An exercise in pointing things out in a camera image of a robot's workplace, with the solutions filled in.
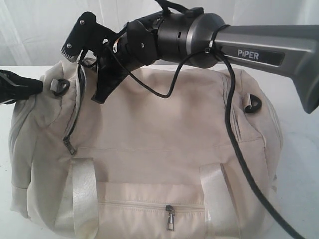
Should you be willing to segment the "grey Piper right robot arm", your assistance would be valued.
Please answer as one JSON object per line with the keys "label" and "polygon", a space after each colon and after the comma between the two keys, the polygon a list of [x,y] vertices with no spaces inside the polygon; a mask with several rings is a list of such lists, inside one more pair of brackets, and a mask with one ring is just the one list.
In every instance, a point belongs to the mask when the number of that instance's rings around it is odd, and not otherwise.
{"label": "grey Piper right robot arm", "polygon": [[100,79],[92,99],[104,103],[132,71],[157,60],[206,69],[224,59],[292,79],[306,113],[319,105],[317,25],[230,26],[201,8],[157,12],[107,37],[98,54]]}

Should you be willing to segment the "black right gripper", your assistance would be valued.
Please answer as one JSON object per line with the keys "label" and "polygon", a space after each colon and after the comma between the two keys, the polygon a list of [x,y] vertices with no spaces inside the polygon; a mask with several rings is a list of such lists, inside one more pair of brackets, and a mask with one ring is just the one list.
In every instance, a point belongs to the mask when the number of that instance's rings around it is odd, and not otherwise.
{"label": "black right gripper", "polygon": [[128,76],[127,71],[119,64],[118,60],[124,63],[123,38],[126,32],[99,33],[97,52],[97,84],[91,100],[104,104],[107,97],[122,83]]}

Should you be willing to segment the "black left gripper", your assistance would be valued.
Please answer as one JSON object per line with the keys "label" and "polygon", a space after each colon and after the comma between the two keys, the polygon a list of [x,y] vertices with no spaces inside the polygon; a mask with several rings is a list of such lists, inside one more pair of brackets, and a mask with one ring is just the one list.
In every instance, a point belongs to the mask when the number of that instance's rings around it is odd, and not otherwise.
{"label": "black left gripper", "polygon": [[42,81],[26,78],[14,72],[0,71],[0,103],[10,105],[16,102],[14,96],[31,96],[42,92]]}

